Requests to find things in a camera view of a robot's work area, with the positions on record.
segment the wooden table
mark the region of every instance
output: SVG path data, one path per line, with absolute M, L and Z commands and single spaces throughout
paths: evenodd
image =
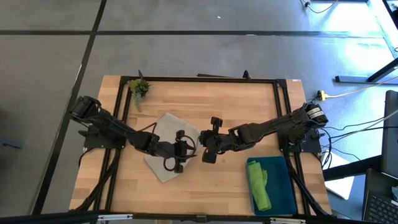
M 98 99 L 103 108 L 113 111 L 120 76 L 105 76 Z M 221 133 L 244 123 L 261 123 L 277 117 L 272 85 L 263 83 L 151 82 L 152 86 L 138 112 L 131 103 L 127 124 L 141 129 L 169 112 L 199 130 L 211 129 L 210 118 L 224 120 Z M 292 110 L 305 102 L 300 80 L 287 80 Z M 126 98 L 124 88 L 122 101 Z M 121 103 L 119 118 L 124 103 Z M 70 208 L 76 208 L 89 195 L 100 176 L 104 150 L 88 153 L 81 162 Z M 227 152 L 216 164 L 192 159 L 184 173 L 160 183 L 144 162 L 144 154 L 127 144 L 121 153 L 112 212 L 207 215 L 253 215 L 245 162 L 248 157 L 281 156 L 276 134 L 266 136 L 252 149 Z M 319 161 L 302 154 L 305 183 L 324 210 L 331 213 Z M 100 208 L 104 208 L 107 186 Z M 298 212 L 303 213 L 300 191 L 295 186 Z

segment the green cloth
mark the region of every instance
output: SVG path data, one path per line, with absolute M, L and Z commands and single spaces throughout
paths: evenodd
M 261 169 L 260 163 L 256 161 L 252 161 L 248 164 L 248 170 L 251 192 L 254 201 L 256 201 L 258 210 L 266 211 L 271 209 L 271 202 L 266 191 L 268 180 L 267 171 Z

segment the teal tray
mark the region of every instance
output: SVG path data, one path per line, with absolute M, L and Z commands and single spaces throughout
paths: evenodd
M 249 180 L 248 163 L 251 161 L 259 162 L 261 168 L 267 170 L 268 181 L 266 190 L 269 200 L 271 201 L 271 209 L 267 211 L 259 211 L 254 201 L 251 185 Z M 246 174 L 249 183 L 249 193 L 251 199 L 251 208 L 256 216 L 267 217 L 271 215 L 293 215 L 297 213 L 297 207 L 294 202 L 292 183 L 285 159 L 281 156 L 275 157 L 252 157 L 246 161 Z

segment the green leaves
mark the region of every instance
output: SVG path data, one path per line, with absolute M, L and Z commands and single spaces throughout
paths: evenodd
M 150 84 L 146 80 L 137 79 L 129 81 L 129 87 L 132 92 L 144 92 L 148 91 Z
M 139 112 L 141 112 L 140 103 L 142 103 L 143 101 L 144 99 L 142 98 L 141 93 L 139 91 L 132 93 L 132 102 L 134 103 L 134 106 L 136 106 Z
M 129 87 L 132 92 L 132 100 L 137 110 L 141 112 L 140 104 L 144 101 L 143 95 L 149 90 L 149 82 L 143 79 L 129 81 Z

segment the concrete floor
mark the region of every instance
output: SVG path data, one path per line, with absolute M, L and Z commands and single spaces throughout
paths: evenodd
M 90 30 L 100 0 L 51 2 L 0 0 L 0 29 Z M 317 9 L 328 3 L 313 3 Z M 100 30 L 302 30 L 381 34 L 365 3 L 341 2 L 323 14 L 303 10 L 299 0 L 108 1 Z M 0 148 L 0 217 L 29 212 L 87 43 L 87 36 L 0 36 L 0 138 L 23 150 Z M 376 38 L 257 36 L 98 36 L 79 95 L 96 96 L 103 75 L 195 76 L 209 73 L 256 78 L 296 78 L 307 98 L 362 85 L 336 84 L 336 75 L 368 76 L 393 60 Z M 321 103 L 330 126 L 341 128 L 380 118 L 379 86 Z M 71 123 L 44 212 L 68 210 L 83 138 Z M 357 134 L 333 145 L 359 158 L 381 152 L 382 131 Z M 355 158 L 340 154 L 349 161 Z

